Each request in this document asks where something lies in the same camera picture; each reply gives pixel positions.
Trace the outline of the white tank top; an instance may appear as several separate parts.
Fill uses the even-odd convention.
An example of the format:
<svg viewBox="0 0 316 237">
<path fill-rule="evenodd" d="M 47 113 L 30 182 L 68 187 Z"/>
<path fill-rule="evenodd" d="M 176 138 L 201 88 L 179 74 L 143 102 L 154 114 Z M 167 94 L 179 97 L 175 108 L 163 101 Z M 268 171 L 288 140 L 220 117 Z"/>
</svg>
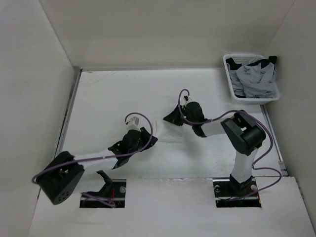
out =
<svg viewBox="0 0 316 237">
<path fill-rule="evenodd" d="M 153 127 L 153 135 L 155 136 L 158 130 L 158 124 L 156 120 L 152 123 L 152 127 Z"/>
</svg>

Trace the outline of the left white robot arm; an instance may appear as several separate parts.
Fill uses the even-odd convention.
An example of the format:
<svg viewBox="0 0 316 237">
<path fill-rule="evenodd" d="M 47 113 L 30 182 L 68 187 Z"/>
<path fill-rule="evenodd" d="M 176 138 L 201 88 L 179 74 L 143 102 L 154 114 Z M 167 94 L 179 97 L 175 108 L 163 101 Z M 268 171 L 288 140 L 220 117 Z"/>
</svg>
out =
<svg viewBox="0 0 316 237">
<path fill-rule="evenodd" d="M 114 161 L 112 169 L 117 169 L 128 163 L 134 154 L 151 148 L 157 141 L 157 137 L 142 127 L 129 130 L 120 141 L 102 152 L 72 155 L 63 151 L 32 178 L 32 183 L 40 186 L 53 205 L 61 204 L 75 191 L 89 166 Z"/>
</svg>

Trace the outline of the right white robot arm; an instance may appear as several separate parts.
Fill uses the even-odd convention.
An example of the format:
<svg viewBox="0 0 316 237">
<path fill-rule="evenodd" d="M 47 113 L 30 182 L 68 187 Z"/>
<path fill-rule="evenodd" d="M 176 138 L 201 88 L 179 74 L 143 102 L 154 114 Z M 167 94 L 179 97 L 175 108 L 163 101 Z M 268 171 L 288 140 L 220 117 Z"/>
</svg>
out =
<svg viewBox="0 0 316 237">
<path fill-rule="evenodd" d="M 229 190 L 241 195 L 252 177 L 252 164 L 258 149 L 266 139 L 261 126 L 245 112 L 234 112 L 231 117 L 207 119 L 198 102 L 189 102 L 176 108 L 163 118 L 176 126 L 187 124 L 198 137 L 225 134 L 236 151 L 235 164 L 230 174 Z"/>
</svg>

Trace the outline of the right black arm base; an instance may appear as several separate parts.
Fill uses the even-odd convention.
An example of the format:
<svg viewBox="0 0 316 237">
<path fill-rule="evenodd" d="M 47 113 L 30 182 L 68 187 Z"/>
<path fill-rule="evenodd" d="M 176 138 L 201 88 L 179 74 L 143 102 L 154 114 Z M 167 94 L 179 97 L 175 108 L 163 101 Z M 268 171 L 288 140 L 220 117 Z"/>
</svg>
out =
<svg viewBox="0 0 316 237">
<path fill-rule="evenodd" d="M 215 204 L 217 208 L 261 208 L 261 200 L 257 191 L 254 177 L 239 184 L 232 177 L 213 179 Z"/>
</svg>

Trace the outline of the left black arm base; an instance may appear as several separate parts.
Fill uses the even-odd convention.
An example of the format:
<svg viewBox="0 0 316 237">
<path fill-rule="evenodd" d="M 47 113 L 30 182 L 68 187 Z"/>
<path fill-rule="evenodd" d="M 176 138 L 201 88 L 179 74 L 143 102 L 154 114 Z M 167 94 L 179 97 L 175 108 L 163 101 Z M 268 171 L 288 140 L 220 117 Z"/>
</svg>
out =
<svg viewBox="0 0 316 237">
<path fill-rule="evenodd" d="M 111 179 L 104 171 L 99 170 L 104 181 L 98 191 L 87 191 L 81 195 L 80 208 L 125 208 L 126 179 Z"/>
</svg>

